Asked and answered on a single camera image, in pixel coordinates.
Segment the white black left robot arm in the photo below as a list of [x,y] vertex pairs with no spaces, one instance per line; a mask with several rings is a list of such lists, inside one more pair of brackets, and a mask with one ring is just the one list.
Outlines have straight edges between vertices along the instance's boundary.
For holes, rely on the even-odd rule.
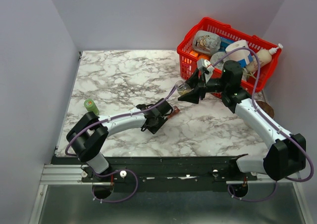
[[127,116],[111,117],[97,116],[94,112],[87,112],[66,135],[66,140],[75,152],[80,162],[88,164],[93,170],[93,177],[104,182],[110,175],[110,164],[101,153],[105,140],[122,131],[139,128],[155,134],[168,120],[173,107],[165,100],[160,99],[155,108],[152,105],[140,104],[127,112]]

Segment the red weekly pill organizer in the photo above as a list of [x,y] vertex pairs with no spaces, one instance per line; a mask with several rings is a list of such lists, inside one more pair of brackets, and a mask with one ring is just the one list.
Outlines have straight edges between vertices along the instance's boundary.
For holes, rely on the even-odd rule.
[[167,116],[167,119],[172,118],[180,112],[180,109],[177,106],[173,107],[173,111]]

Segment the clear bottle yellow pills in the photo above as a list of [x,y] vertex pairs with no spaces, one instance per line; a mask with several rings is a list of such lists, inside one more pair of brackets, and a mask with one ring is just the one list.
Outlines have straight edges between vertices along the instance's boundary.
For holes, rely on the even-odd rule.
[[175,88],[180,96],[183,96],[192,91],[192,88],[185,81],[177,81]]

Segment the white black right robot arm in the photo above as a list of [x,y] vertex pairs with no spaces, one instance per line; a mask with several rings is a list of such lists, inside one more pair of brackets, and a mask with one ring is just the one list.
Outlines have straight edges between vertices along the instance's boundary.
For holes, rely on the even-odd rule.
[[279,126],[252,100],[251,95],[241,86],[242,68],[238,62],[225,62],[219,78],[209,78],[210,72],[204,68],[200,74],[196,69],[186,81],[191,91],[178,100],[198,104],[206,93],[221,93],[222,103],[232,113],[243,119],[264,141],[268,148],[266,155],[249,154],[236,157],[228,167],[228,175],[240,180],[248,172],[267,174],[279,181],[306,167],[306,140],[300,133],[292,134]]

